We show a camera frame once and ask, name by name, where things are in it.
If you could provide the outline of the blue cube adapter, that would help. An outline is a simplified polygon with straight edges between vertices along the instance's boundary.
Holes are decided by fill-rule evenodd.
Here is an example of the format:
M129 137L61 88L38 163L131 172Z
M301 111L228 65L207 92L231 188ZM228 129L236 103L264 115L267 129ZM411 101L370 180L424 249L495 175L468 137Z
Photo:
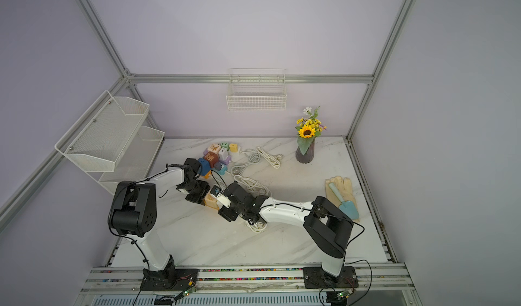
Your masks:
M198 158L200 164L199 175L203 177L208 171L212 170L209 163L204 158Z

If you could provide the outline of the beige cube adapter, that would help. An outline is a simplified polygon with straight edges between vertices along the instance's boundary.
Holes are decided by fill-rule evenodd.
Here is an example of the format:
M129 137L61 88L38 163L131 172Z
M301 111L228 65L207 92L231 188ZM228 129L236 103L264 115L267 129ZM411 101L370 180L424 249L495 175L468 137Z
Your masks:
M204 203L206 206L213 208L215 210L219 210L221 205L219 204L219 201L211 194L207 193L204 198Z

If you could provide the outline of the orange power strip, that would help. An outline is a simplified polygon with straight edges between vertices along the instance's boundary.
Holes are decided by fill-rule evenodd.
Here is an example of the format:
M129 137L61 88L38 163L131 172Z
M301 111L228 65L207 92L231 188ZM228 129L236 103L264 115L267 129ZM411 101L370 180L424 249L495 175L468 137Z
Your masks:
M212 176L212 171L210 170L203 176L203 178L209 179L211 176Z

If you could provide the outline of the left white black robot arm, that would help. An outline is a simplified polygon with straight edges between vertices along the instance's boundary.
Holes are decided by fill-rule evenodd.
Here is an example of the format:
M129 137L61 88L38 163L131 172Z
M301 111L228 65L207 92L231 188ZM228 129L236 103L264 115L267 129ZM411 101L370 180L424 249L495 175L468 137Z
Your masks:
M203 206L210 185L199 179L201 172L201 163L188 158L184 164L169 164L143 180L117 185L108 216L109 231L137 247L147 272L164 271L171 262L171 255L154 230L157 201L175 190L184 194L187 201Z

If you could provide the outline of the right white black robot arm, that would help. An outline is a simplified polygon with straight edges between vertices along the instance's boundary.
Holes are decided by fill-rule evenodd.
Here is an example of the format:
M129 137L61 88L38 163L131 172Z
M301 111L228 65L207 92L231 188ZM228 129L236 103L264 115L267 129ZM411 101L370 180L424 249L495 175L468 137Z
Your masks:
M303 228L324 253L323 272L333 278L340 276L354 222L327 198L287 202L269 196L254 197L236 182L225 189L214 186L210 196L222 204L218 214L229 222L241 218L254 230L262 230L270 223Z

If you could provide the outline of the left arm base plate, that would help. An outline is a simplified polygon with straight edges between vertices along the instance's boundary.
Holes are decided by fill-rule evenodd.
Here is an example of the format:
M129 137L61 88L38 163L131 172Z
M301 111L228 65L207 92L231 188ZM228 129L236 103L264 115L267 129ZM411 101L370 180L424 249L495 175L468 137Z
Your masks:
M154 272L143 270L142 291L186 291L196 285L198 269L174 269L173 271Z

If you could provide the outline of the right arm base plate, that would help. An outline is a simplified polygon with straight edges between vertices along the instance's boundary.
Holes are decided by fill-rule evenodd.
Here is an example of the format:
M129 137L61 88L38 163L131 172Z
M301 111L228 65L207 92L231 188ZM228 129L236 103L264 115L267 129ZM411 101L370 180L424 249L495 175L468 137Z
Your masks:
M359 287L355 269L349 266L344 266L338 276L325 272L321 267L304 267L303 281L306 289Z

